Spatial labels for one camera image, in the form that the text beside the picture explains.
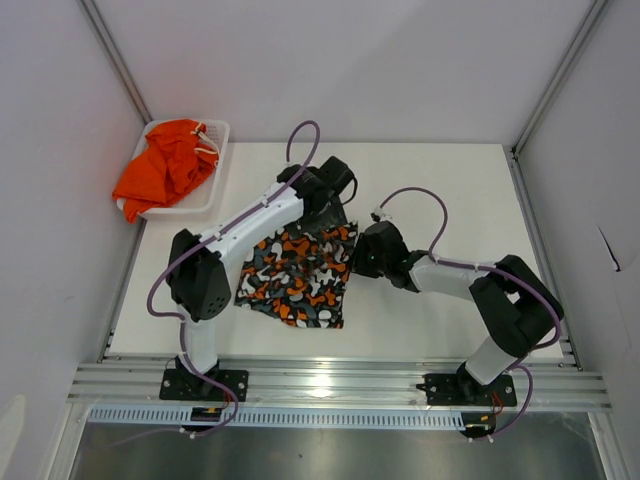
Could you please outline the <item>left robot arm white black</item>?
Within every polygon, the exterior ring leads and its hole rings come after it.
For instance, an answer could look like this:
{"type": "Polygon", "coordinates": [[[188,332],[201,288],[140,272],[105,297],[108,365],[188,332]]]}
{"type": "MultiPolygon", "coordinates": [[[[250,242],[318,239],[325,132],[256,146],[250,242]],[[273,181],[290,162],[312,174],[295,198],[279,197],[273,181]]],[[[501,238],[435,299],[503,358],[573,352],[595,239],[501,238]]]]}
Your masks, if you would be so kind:
{"type": "Polygon", "coordinates": [[[344,215],[340,194],[356,185],[353,171],[332,156],[320,167],[286,167],[269,189],[221,226],[193,234],[178,232],[163,274],[179,319],[182,388],[197,400],[216,390],[215,324],[232,300],[239,267],[261,240],[284,227],[304,232],[338,225],[344,215]]]}

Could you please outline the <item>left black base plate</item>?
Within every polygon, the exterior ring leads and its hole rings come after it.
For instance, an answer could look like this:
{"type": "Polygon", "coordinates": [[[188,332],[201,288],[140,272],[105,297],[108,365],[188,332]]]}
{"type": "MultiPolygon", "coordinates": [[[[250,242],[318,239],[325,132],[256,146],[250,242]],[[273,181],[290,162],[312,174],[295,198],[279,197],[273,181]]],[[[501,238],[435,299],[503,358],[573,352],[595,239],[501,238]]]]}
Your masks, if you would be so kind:
{"type": "MultiPolygon", "coordinates": [[[[205,375],[231,390],[239,402],[246,400],[249,386],[249,372],[247,370],[220,369],[216,366],[205,375]]],[[[180,362],[164,371],[159,398],[161,400],[213,402],[231,399],[224,390],[200,379],[180,362]]]]}

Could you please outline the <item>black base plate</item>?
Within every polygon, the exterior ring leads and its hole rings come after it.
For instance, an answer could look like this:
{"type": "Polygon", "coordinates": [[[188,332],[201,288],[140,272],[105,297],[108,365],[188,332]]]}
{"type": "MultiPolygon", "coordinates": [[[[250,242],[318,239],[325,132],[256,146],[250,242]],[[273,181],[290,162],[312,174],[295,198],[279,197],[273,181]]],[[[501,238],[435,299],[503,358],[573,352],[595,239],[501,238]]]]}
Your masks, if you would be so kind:
{"type": "MultiPolygon", "coordinates": [[[[231,390],[239,402],[246,400],[249,386],[249,372],[247,370],[220,369],[216,366],[205,375],[231,390]]],[[[159,398],[161,400],[213,402],[231,399],[224,390],[200,379],[180,362],[164,371],[159,398]]]]}
{"type": "Polygon", "coordinates": [[[471,377],[453,373],[428,373],[415,388],[424,393],[428,405],[515,407],[518,403],[514,382],[510,375],[500,375],[489,385],[481,385],[471,377]]]}

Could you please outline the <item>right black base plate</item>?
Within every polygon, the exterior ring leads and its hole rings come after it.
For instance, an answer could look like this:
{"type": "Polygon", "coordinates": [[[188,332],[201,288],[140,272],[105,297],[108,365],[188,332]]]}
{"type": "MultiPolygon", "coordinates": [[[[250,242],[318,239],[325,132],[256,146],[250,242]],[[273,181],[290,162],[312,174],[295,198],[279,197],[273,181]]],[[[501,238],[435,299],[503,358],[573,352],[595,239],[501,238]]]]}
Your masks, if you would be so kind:
{"type": "Polygon", "coordinates": [[[481,385],[471,377],[453,373],[428,373],[415,388],[424,393],[428,405],[515,407],[518,403],[514,382],[510,375],[500,375],[489,385],[481,385]]]}

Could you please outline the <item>white plastic basket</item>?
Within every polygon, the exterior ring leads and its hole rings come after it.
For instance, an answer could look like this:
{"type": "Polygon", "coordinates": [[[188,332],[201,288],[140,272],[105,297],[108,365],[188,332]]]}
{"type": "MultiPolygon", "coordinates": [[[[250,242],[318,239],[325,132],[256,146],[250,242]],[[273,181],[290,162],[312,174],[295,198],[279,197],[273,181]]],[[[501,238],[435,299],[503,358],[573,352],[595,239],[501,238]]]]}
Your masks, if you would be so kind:
{"type": "Polygon", "coordinates": [[[194,219],[209,212],[229,134],[221,120],[148,123],[112,192],[126,220],[194,219]]]}

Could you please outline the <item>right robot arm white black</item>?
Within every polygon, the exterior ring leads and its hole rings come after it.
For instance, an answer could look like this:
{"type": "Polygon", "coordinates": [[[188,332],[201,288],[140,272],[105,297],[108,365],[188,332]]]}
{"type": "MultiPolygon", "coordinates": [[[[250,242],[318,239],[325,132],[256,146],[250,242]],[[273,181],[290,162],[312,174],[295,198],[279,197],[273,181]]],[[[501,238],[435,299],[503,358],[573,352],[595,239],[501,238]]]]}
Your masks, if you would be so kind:
{"type": "Polygon", "coordinates": [[[455,395],[468,403],[489,396],[496,379],[561,333],[564,310],[529,266],[516,255],[490,264],[444,259],[407,248],[400,231],[380,221],[359,235],[353,270],[384,277],[399,289],[438,293],[475,304],[488,337],[456,372],[455,395]]]}

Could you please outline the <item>camouflage orange black shorts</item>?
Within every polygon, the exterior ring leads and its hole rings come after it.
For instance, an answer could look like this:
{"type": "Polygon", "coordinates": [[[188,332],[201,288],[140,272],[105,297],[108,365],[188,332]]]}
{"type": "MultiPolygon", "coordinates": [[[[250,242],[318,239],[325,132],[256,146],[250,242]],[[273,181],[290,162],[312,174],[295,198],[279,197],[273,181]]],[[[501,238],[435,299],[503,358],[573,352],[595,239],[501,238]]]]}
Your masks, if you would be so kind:
{"type": "Polygon", "coordinates": [[[234,305],[293,328],[341,329],[359,227],[334,197],[322,216],[270,234],[242,265],[234,305]]]}

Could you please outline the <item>aluminium mounting rail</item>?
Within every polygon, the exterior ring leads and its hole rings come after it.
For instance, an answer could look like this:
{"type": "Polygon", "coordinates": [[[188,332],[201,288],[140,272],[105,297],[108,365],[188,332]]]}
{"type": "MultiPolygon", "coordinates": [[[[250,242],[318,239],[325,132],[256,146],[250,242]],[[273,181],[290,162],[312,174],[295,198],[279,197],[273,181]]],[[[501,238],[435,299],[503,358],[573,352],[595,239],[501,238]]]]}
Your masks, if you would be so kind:
{"type": "MultiPolygon", "coordinates": [[[[108,357],[83,363],[74,375],[68,401],[148,403],[160,401],[165,358],[108,357]]],[[[330,357],[227,357],[224,369],[246,370],[249,406],[291,408],[406,410],[422,407],[416,389],[426,373],[454,371],[456,361],[400,361],[330,357]]],[[[533,412],[610,412],[612,402],[604,379],[573,365],[533,363],[529,408],[533,412]]]]}

